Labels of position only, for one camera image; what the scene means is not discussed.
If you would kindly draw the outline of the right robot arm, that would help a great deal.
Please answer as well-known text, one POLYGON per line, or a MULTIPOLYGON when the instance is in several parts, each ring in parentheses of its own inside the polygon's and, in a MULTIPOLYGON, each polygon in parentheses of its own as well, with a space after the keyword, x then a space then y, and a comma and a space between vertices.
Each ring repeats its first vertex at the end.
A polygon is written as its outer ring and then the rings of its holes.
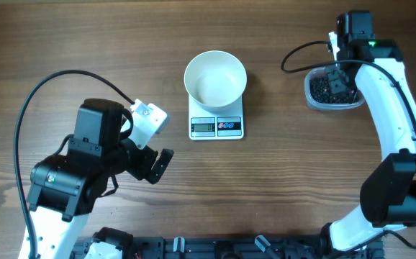
POLYGON ((339 15, 331 43, 340 69, 366 100, 381 146, 381 163, 362 184, 360 204, 329 226, 332 249, 348 253, 416 227, 416 104, 403 54, 395 41, 376 37, 370 12, 339 15))

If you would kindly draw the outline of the white digital kitchen scale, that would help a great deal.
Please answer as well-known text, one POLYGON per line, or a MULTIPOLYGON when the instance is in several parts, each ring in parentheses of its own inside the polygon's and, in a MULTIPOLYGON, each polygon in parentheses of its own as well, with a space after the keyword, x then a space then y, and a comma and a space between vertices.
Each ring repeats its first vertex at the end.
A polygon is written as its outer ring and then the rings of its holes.
POLYGON ((189 138, 193 141, 240 140, 244 137, 243 100, 222 111, 207 111, 189 97, 189 138))

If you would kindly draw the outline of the clear plastic container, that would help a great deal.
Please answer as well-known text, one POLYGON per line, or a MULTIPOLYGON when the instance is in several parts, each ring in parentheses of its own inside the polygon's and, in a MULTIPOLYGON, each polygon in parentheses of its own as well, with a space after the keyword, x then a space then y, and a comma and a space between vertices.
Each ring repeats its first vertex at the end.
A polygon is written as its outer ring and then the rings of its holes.
POLYGON ((357 90, 356 93, 358 94, 359 100, 352 104, 322 104, 316 102, 312 98, 309 89, 309 80, 316 77, 324 77, 328 78, 329 81, 340 81, 344 83, 342 80, 342 76, 340 75, 340 71, 335 67, 322 67, 311 70, 304 79, 304 95, 307 99, 308 107, 320 111, 341 111, 346 109, 354 109, 365 103, 365 99, 362 93, 357 90))

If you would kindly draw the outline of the white bowl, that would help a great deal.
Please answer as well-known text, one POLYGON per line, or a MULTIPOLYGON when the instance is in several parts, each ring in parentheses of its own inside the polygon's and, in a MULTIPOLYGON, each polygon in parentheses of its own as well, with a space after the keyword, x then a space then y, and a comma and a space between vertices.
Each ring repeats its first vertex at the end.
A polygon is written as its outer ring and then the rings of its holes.
POLYGON ((247 80, 246 69, 240 60, 221 50, 198 54, 184 71, 188 95, 210 112, 229 109, 242 97, 247 80))

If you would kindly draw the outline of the black beans in container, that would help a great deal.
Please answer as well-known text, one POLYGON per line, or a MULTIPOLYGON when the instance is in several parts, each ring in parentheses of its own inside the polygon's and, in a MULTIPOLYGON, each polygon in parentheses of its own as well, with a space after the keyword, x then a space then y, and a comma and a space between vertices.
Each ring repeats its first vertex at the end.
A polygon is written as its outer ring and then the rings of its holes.
POLYGON ((349 88, 340 81, 329 81, 324 77, 310 79, 309 89, 312 98, 322 104, 352 104, 359 100, 354 88, 349 88))

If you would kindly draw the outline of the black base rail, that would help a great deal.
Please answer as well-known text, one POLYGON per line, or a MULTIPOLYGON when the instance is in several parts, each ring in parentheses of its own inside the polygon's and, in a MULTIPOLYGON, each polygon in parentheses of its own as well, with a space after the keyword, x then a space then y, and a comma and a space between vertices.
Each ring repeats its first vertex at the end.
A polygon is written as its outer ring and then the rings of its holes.
POLYGON ((321 235, 285 238, 134 237, 104 227, 89 239, 78 240, 71 258, 339 258, 321 235))

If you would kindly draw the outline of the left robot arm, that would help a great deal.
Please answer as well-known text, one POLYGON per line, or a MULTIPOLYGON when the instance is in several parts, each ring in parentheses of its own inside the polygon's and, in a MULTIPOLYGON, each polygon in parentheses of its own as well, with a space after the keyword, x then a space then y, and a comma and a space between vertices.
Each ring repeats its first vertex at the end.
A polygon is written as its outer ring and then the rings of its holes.
POLYGON ((106 99, 87 99, 78 109, 74 133, 32 169, 27 196, 29 221, 20 258, 69 258, 95 201, 114 194, 107 188, 128 172, 159 182, 174 152, 148 147, 168 122, 155 104, 137 100, 130 108, 106 99))

